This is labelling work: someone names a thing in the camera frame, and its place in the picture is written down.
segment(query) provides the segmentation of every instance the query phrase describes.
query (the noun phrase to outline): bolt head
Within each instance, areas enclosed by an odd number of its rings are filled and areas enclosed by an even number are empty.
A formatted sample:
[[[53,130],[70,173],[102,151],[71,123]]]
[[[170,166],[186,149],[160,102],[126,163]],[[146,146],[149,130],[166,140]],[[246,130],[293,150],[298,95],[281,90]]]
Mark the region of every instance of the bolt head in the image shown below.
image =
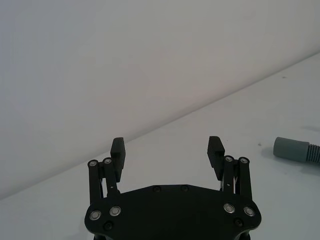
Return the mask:
[[[156,192],[156,193],[159,193],[159,192],[161,192],[161,187],[160,186],[154,186],[153,187],[153,191]]]
[[[104,230],[106,231],[110,231],[113,227],[114,224],[112,223],[112,221],[107,221],[103,226]]]
[[[104,160],[104,163],[105,164],[109,164],[109,163],[111,163],[112,162],[112,160],[110,159],[110,158],[107,158],[106,160]]]
[[[229,214],[233,214],[236,211],[235,207],[230,203],[223,205],[223,208]]]
[[[92,221],[98,220],[100,217],[101,217],[101,212],[98,210],[92,211],[89,216],[90,220]]]
[[[243,227],[244,226],[244,222],[240,219],[240,218],[236,218],[234,220],[234,224],[237,226],[237,227]]]
[[[233,161],[232,157],[230,157],[230,156],[226,156],[226,157],[225,157],[225,160],[226,160],[227,162],[232,162],[232,161]]]
[[[95,166],[95,165],[97,165],[97,162],[96,162],[96,161],[91,161],[91,162],[89,163],[89,166],[90,166],[90,167],[93,167],[93,166]]]
[[[252,208],[247,206],[243,209],[243,211],[245,212],[245,214],[247,214],[250,217],[253,217],[256,214]]]
[[[182,185],[181,186],[181,191],[188,192],[189,191],[189,187],[187,185]]]
[[[240,162],[242,162],[243,164],[247,164],[247,163],[248,163],[248,160],[245,159],[245,158],[240,158]]]
[[[118,216],[121,213],[121,208],[119,206],[113,206],[109,213],[113,217]]]

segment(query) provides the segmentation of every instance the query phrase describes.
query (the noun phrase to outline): white wall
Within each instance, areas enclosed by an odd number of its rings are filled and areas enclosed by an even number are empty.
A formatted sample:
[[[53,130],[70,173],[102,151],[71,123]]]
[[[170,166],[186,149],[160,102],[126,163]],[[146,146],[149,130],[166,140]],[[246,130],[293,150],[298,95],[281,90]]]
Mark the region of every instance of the white wall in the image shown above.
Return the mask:
[[[2,0],[0,197],[320,49],[314,0]]]
[[[275,158],[272,147],[277,136],[320,144],[319,76],[320,54],[128,142],[119,190],[219,189],[207,157],[209,136],[217,135],[226,154],[251,161],[253,200],[262,215],[251,239],[318,239],[320,168]],[[92,240],[84,226],[88,183],[82,163],[1,200],[1,239]]]

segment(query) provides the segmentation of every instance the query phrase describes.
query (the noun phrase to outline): gray cylinder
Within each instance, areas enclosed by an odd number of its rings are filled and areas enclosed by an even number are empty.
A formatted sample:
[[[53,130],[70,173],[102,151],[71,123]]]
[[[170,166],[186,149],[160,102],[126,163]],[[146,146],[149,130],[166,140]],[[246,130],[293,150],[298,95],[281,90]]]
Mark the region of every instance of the gray cylinder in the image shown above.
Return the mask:
[[[274,141],[273,154],[280,158],[305,162],[308,156],[309,145],[310,143],[307,141],[277,137]]]

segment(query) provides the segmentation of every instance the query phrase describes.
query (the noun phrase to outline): gray plastic tube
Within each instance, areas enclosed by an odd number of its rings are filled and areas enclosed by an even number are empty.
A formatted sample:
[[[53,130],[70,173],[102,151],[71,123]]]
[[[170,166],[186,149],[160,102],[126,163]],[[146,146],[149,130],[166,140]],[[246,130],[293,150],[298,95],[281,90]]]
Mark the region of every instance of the gray plastic tube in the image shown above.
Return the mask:
[[[273,154],[297,162],[320,164],[320,146],[310,144],[307,141],[277,137],[274,141]]]

